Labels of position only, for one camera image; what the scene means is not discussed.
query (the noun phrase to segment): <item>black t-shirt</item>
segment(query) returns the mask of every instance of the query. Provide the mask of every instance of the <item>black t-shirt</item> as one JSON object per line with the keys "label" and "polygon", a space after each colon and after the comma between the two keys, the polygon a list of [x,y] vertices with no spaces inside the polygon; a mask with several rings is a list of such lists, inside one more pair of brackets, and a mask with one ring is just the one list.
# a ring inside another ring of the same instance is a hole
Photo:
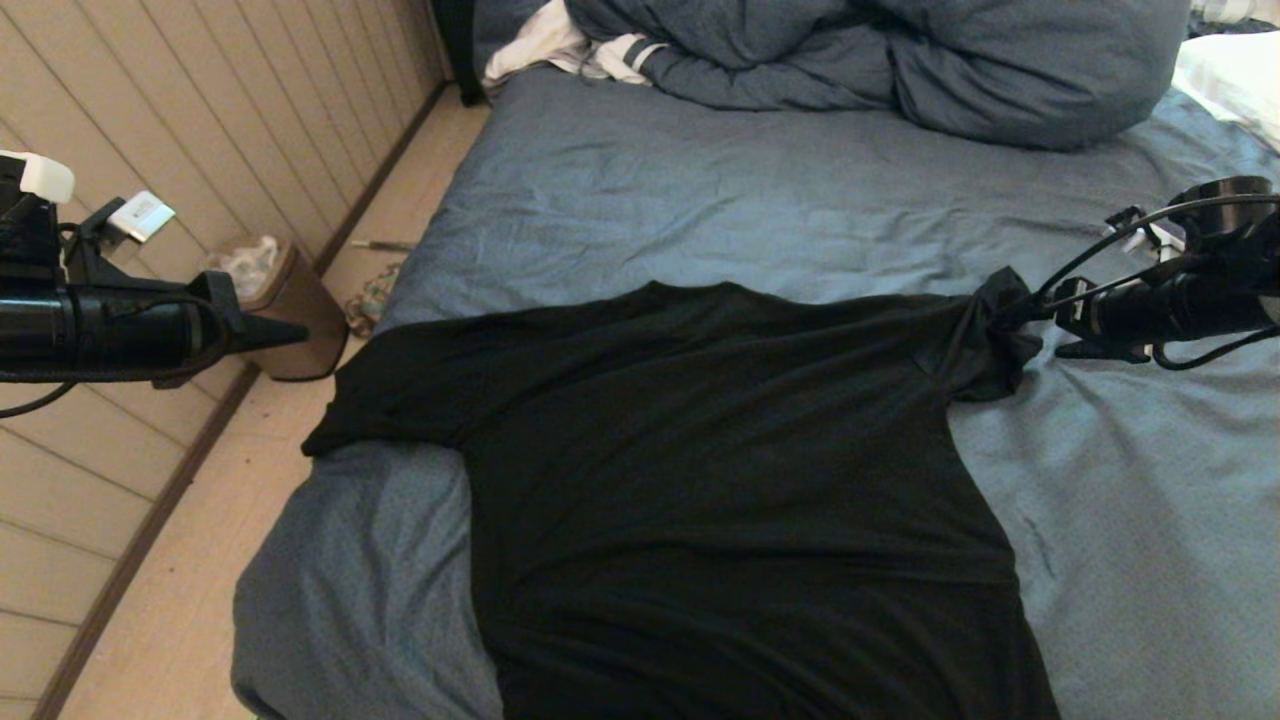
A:
{"label": "black t-shirt", "polygon": [[426,323],[305,445],[460,448],[508,717],[1056,717],[951,400],[1016,388],[1027,288],[797,305],[733,284]]}

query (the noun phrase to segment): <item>baseboard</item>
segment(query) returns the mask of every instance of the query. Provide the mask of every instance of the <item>baseboard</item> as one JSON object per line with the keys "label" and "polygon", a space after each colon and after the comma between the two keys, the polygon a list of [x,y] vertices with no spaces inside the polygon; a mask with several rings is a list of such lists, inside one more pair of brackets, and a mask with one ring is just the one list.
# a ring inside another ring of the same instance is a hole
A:
{"label": "baseboard", "polygon": [[[347,218],[338,225],[333,237],[325,243],[324,250],[314,260],[314,265],[317,274],[324,274],[324,272],[333,264],[334,258],[338,256],[338,251],[342,250],[344,242],[351,236],[360,218],[369,209],[369,205],[374,201],[378,191],[381,190],[383,183],[387,182],[387,177],[390,176],[392,169],[396,163],[399,161],[401,156],[404,155],[404,150],[408,143],[413,141],[413,136],[417,135],[419,128],[422,127],[422,122],[426,120],[426,115],[435,108],[435,104],[440,100],[444,94],[447,83],[439,85],[422,102],[422,108],[413,115],[412,122],[404,128],[404,133],[392,147],[392,151],[387,155],[381,167],[374,174],[372,179],[369,182],[369,187],[360,195],[356,204],[352,205],[351,211],[347,213]],[[129,547],[124,551],[124,555],[116,562],[115,569],[111,571],[111,577],[108,579],[106,585],[102,592],[99,593],[97,600],[90,609],[84,623],[81,624],[79,630],[76,634],[76,639],[72,641],[70,648],[67,655],[63,656],[61,664],[58,666],[58,671],[54,674],[54,679],[50,682],[49,688],[45,691],[45,696],[41,698],[40,705],[36,706],[36,714],[32,716],[33,720],[55,720],[58,715],[63,711],[67,705],[67,700],[72,694],[72,689],[76,687],[76,682],[79,679],[81,673],[84,670],[84,665],[88,662],[93,653],[93,648],[97,646],[97,641],[102,637],[102,632],[106,630],[106,624],[110,621],[111,615],[115,612],[116,606],[119,606],[120,600],[124,598],[125,591],[129,588],[129,583],[138,574],[138,569],[142,568],[142,561],[146,559],[147,552],[151,551],[151,546],[155,544],[156,538],[160,537],[160,530],[164,528],[169,516],[173,515],[174,509],[178,507],[178,501],[187,492],[187,487],[196,478],[196,473],[200,471],[200,466],[205,462],[209,452],[214,448],[214,443],[221,437],[223,430],[227,424],[230,423],[232,418],[236,415],[236,410],[239,409],[241,402],[248,391],[253,387],[253,382],[257,380],[259,369],[256,366],[247,366],[244,372],[236,378],[227,396],[219,402],[214,414],[205,423],[205,427],[200,430],[200,436],[196,442],[187,450],[187,455],[183,457],[182,464],[178,470],[174,471],[173,478],[165,486],[160,497],[156,498],[155,505],[147,512],[146,519],[142,521],[142,527],[134,534],[133,541]]]}
{"label": "baseboard", "polygon": [[408,127],[404,128],[404,133],[401,136],[398,141],[396,141],[396,145],[392,147],[390,154],[387,155],[387,159],[383,160],[381,167],[378,168],[378,172],[374,173],[372,179],[369,181],[369,187],[365,188],[365,192],[360,193],[360,197],[356,199],[356,204],[351,206],[351,213],[347,214],[347,219],[344,219],[342,224],[338,225],[338,229],[333,233],[333,237],[329,238],[329,242],[325,243],[324,249],[312,261],[312,265],[315,266],[317,275],[323,277],[324,272],[328,270],[329,265],[333,264],[334,258],[338,256],[338,251],[342,250],[342,246],[347,242],[347,238],[351,237],[351,233],[356,229],[356,224],[360,223],[360,218],[364,217],[365,210],[369,209],[369,205],[374,201],[374,197],[378,196],[378,191],[383,188],[383,183],[385,183],[388,176],[392,174],[392,169],[396,168],[396,163],[399,163],[401,156],[404,155],[404,150],[408,149],[408,143],[413,142],[413,137],[417,135],[419,128],[421,128],[422,123],[426,122],[426,117],[435,108],[435,104],[440,101],[440,96],[444,95],[444,88],[448,87],[449,85],[451,83],[442,82],[440,85],[435,86],[435,90],[431,91],[430,95],[426,96],[426,101],[422,102],[422,106],[417,110],[417,114],[413,115],[412,120],[410,120]]}
{"label": "baseboard", "polygon": [[196,479],[196,473],[200,471],[205,457],[209,456],[209,452],[214,448],[214,443],[218,442],[227,424],[236,415],[236,410],[239,409],[244,396],[253,387],[257,375],[257,366],[247,365],[239,377],[236,378],[236,382],[232,383],[230,389],[227,391],[221,402],[218,404],[205,427],[201,428],[196,442],[187,450],[187,455],[182,459],[178,470],[174,471],[169,484],[165,486],[160,497],[156,498],[155,505],[147,512],[146,519],[142,520],[142,527],[133,536],[129,547],[125,548],[124,555],[115,564],[115,569],[111,570],[111,577],[106,580],[102,592],[99,593],[97,600],[84,618],[84,623],[81,624],[67,655],[63,656],[63,661],[58,666],[52,682],[45,691],[45,697],[36,706],[33,720],[54,720],[63,711],[67,698],[72,694],[72,688],[76,687],[76,680],[79,679],[81,673],[84,670],[84,665],[88,662],[90,656],[92,656],[99,638],[102,637],[102,632],[106,630],[106,624],[110,621],[116,606],[124,598],[124,592],[129,588],[129,583],[138,574],[138,569],[142,568],[142,561],[146,559],[147,552],[151,551],[151,546],[160,537],[160,530],[169,520],[169,516],[173,515],[174,509],[178,507],[178,501],[187,492],[187,487]]}

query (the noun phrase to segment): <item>wooden floor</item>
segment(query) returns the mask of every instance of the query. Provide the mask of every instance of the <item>wooden floor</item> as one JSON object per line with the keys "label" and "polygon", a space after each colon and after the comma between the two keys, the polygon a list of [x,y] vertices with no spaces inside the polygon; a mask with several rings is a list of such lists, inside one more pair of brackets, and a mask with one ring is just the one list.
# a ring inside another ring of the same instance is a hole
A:
{"label": "wooden floor", "polygon": [[[352,240],[416,242],[486,117],[462,108],[449,87]],[[344,247],[325,284],[344,301],[402,258]],[[298,445],[332,396],[332,379],[257,380],[129,587],[61,717],[251,717],[228,682],[236,579],[307,478],[311,462]]]}

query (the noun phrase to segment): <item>wooden wall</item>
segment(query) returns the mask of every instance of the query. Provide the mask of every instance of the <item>wooden wall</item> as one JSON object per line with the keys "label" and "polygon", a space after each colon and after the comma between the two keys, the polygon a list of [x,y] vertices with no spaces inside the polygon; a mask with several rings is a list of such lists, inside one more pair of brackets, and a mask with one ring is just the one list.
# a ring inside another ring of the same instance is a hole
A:
{"label": "wooden wall", "polygon": [[[127,270],[182,282],[242,236],[317,254],[443,79],[425,0],[0,0],[0,147],[76,172],[64,220],[159,195],[178,217]],[[241,369],[0,421],[0,719],[31,715]]]}

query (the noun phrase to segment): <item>mattress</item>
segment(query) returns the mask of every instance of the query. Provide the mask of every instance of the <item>mattress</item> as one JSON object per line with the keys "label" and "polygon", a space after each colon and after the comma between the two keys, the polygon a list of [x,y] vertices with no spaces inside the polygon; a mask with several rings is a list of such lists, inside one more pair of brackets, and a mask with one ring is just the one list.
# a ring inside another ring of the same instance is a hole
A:
{"label": "mattress", "polygon": [[[1130,204],[1280,177],[1280,158],[1171,91],[1073,152],[965,141],[892,111],[730,113],[535,69],[507,87],[384,325],[735,282],[797,302],[1036,286]],[[1140,269],[1119,251],[1094,279]],[[1065,717],[1275,717],[1280,350],[1188,373],[1062,360],[954,406],[1018,556]],[[1213,343],[1172,352],[1196,354]],[[319,459],[237,593],[237,692],[264,717],[490,719],[470,607],[462,457],[364,442]]]}

